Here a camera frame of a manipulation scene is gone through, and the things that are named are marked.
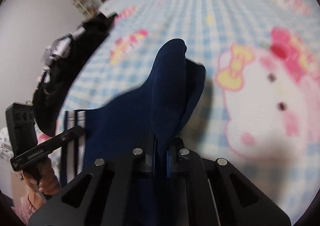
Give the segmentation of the person's left hand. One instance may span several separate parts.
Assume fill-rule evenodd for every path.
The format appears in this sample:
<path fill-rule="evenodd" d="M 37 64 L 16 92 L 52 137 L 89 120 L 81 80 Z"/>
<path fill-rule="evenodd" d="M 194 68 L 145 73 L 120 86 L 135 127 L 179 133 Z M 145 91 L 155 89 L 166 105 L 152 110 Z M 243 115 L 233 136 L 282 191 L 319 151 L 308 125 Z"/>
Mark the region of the person's left hand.
<path fill-rule="evenodd" d="M 28 171 L 22 171 L 23 179 L 31 192 L 42 192 L 45 195 L 54 195 L 60 191 L 61 186 L 49 158 L 37 164 L 37 171 L 41 175 L 40 179 L 34 178 Z"/>

